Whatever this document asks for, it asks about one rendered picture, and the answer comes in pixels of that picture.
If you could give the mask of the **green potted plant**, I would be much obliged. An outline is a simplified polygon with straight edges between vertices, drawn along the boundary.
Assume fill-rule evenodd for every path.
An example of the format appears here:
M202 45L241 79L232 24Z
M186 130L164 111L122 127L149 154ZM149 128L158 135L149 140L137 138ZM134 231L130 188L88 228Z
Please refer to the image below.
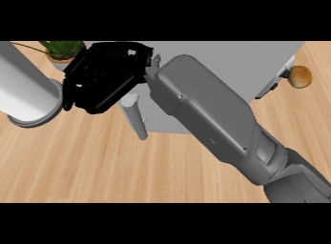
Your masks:
M14 43L14 45L43 53L59 71L68 67L78 52L85 49L82 41L40 41L40 44L44 47L43 51L28 45Z

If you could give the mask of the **brown bread roll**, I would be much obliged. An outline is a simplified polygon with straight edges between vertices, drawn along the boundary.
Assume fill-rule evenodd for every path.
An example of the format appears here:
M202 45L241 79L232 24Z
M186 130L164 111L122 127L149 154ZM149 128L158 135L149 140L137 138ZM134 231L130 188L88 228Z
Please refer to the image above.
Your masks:
M292 66L289 68L288 83L292 88L306 88L313 81L311 71L304 66Z

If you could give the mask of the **grey paper towel holder base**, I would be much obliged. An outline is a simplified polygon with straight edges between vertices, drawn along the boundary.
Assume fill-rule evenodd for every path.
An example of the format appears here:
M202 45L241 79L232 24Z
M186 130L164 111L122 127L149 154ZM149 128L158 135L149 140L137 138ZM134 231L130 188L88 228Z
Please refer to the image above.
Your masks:
M57 113L62 111L62 84L54 80L54 79L48 79L50 83L54 85L56 90L57 90L57 102L56 105L53 106L50 112L37 120L32 121L22 121L16 118L13 118L11 116L7 116L9 121L20 128L23 129L31 129L31 128L37 128L41 125L44 125L57 115Z

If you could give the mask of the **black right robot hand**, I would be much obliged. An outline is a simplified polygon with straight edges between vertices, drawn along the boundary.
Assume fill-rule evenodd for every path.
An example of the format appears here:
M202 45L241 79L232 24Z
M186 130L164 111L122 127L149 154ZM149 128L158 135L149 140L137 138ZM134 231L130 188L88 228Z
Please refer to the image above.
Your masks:
M144 83L153 49L137 42L99 42L81 50L63 69L62 108L103 113L133 87Z

